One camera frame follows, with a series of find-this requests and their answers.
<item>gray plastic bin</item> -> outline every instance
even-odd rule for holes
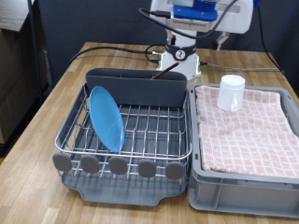
[[[192,171],[189,182],[189,203],[198,210],[234,212],[278,217],[299,216],[299,179],[257,175],[236,175],[202,170],[195,106],[195,88],[189,87],[192,120]],[[281,105],[296,135],[299,134],[299,112],[288,91],[281,88],[247,89],[274,91],[281,96]]]

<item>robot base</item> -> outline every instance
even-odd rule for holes
[[[171,70],[172,72],[179,72],[179,73],[185,75],[185,77],[188,80],[191,80],[195,77],[200,77],[202,75],[202,73],[200,71],[200,67],[199,67],[199,65],[200,65],[199,56],[196,53],[190,55],[186,61],[176,61],[174,59],[174,57],[172,56],[172,54],[165,51],[162,54],[162,58],[160,60],[160,64],[159,64],[159,67],[157,68],[157,70],[163,71],[167,67],[169,67],[177,62],[179,62],[179,65],[177,67],[175,67],[174,69],[172,69]]]

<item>blue plate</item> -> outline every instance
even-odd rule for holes
[[[90,116],[102,143],[112,151],[120,151],[120,144],[123,148],[125,136],[121,113],[111,94],[103,87],[94,87],[92,90]]]

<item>wire rack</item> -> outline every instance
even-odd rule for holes
[[[100,165],[98,178],[109,174],[115,178],[109,169],[109,159],[122,157],[127,162],[125,178],[139,175],[138,164],[143,160],[156,164],[156,174],[153,177],[164,178],[165,167],[170,162],[179,162],[184,167],[189,163],[190,147],[186,144],[188,138],[187,116],[185,108],[170,108],[162,106],[119,105],[123,119],[125,143],[120,152],[108,150],[100,141],[93,129],[89,116],[89,98],[85,89],[81,103],[72,108],[63,128],[55,140],[56,147],[67,155],[72,162],[73,177],[84,173],[81,167],[83,155],[94,155]]]

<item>wooden table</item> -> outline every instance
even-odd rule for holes
[[[111,44],[86,43],[84,49]],[[114,45],[128,49],[145,46]],[[273,67],[264,53],[197,50],[201,61],[234,67]],[[79,193],[61,182],[51,156],[54,139],[85,79],[94,67],[155,69],[145,56],[116,50],[90,51],[73,61],[49,98],[0,167],[0,223],[296,223],[296,219],[196,211],[188,196],[167,198],[155,207],[84,202]],[[242,72],[202,66],[192,81],[220,83],[227,74],[244,77],[249,85],[287,89],[299,100],[279,71]]]

